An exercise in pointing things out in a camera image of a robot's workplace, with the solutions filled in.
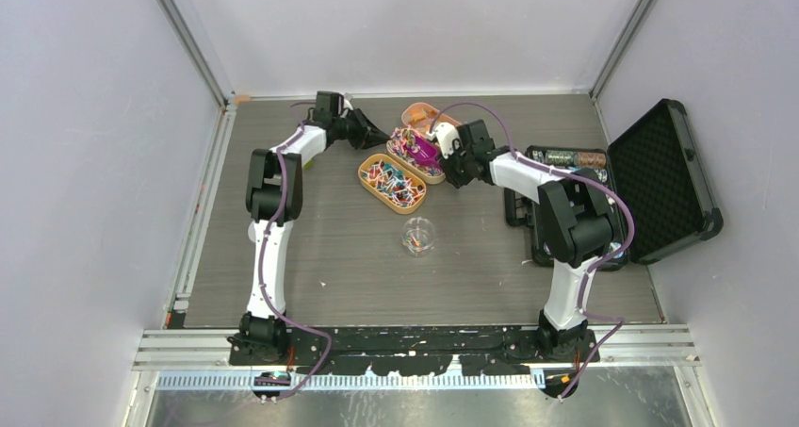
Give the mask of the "magenta plastic scoop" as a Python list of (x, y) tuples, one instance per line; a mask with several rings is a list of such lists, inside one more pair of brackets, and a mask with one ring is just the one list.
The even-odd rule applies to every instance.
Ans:
[(406, 140), (403, 147), (416, 165), (440, 169), (438, 159), (441, 153), (436, 144), (414, 135)]

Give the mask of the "clear plastic cup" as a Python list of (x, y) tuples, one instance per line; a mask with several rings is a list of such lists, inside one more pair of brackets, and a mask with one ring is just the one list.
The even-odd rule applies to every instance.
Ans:
[(413, 217), (403, 225), (400, 241), (410, 255), (423, 256), (432, 250), (437, 241), (435, 226), (426, 218)]

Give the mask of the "rainbow swirl lollipop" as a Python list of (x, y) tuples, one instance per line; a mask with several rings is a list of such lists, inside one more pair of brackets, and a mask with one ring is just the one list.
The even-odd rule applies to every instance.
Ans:
[(414, 255), (425, 254), (433, 246), (433, 240), (426, 234), (419, 233), (418, 231), (411, 231), (405, 234), (402, 237), (402, 241), (406, 249)]

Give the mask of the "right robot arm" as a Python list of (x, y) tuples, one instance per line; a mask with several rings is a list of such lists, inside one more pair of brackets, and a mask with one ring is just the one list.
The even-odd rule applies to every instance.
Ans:
[(482, 121), (436, 123), (427, 137), (438, 147), (436, 161), (454, 187), (481, 180), (536, 205), (554, 263), (533, 343), (546, 359), (564, 360), (588, 335), (586, 299), (596, 271), (613, 255), (612, 191), (590, 170), (558, 170), (510, 146), (496, 146)]

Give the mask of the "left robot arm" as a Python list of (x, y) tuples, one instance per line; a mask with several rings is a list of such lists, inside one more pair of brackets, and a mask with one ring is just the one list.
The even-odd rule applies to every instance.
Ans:
[(287, 315), (285, 276), (288, 242), (303, 207), (303, 167), (338, 141), (369, 149), (388, 141), (346, 95), (321, 90), (283, 142), (252, 152), (245, 208), (252, 220), (254, 259), (249, 301), (238, 330), (228, 338), (233, 365), (276, 365), (286, 360), (296, 332), (329, 334)]

